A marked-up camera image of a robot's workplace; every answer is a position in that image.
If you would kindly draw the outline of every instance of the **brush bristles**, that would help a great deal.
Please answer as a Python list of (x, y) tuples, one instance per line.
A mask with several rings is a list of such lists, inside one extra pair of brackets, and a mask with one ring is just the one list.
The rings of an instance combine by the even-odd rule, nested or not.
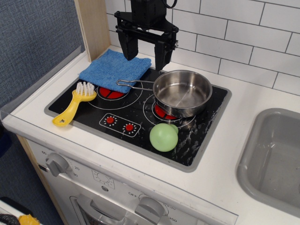
[(76, 93), (78, 95), (91, 96), (94, 93), (95, 86), (90, 82), (78, 82), (76, 87)]

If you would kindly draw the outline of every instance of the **stainless steel pot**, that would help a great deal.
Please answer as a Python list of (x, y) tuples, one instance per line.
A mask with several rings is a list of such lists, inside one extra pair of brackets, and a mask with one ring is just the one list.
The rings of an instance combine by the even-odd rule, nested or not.
[(188, 71), (174, 70), (151, 81), (118, 80), (117, 84), (134, 89), (151, 90), (133, 87), (120, 82), (154, 83), (153, 93), (156, 103), (169, 115), (186, 118), (201, 113), (212, 95), (212, 86), (203, 75)]

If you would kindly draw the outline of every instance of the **gray knob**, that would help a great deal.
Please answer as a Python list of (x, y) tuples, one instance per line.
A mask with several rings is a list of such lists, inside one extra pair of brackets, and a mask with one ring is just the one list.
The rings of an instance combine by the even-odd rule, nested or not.
[(46, 165), (54, 177), (64, 173), (69, 167), (68, 162), (60, 155), (51, 153), (46, 159)]
[(136, 207), (135, 213), (153, 224), (158, 224), (160, 218), (165, 213), (165, 209), (154, 199), (144, 197)]

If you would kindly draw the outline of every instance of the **wire handle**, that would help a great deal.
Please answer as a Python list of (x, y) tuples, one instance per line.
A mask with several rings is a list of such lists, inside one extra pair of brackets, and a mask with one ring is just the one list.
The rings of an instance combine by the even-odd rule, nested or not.
[(136, 82), (140, 82), (140, 83), (154, 83), (154, 81), (140, 81), (140, 80), (134, 80), (134, 81), (126, 81), (126, 80), (117, 80), (117, 85), (119, 86), (127, 86), (127, 87), (130, 87), (130, 88), (133, 88), (133, 89), (139, 89), (139, 90), (151, 90), (152, 89), (148, 89), (148, 88), (138, 88), (138, 87), (134, 87), (130, 84), (127, 84), (127, 83), (136, 83)]
[(163, 4), (167, 7), (167, 8), (174, 8), (176, 6), (177, 0), (174, 0), (174, 3), (172, 6), (169, 6), (167, 4), (167, 0), (161, 0), (163, 2)]

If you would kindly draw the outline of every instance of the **brush handle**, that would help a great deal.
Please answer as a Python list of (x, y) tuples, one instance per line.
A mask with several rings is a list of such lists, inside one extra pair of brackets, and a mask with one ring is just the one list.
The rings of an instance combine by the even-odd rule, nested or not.
[(73, 95), (72, 101), (66, 110), (52, 120), (53, 124), (58, 127), (68, 125), (73, 120), (81, 101), (80, 97)]

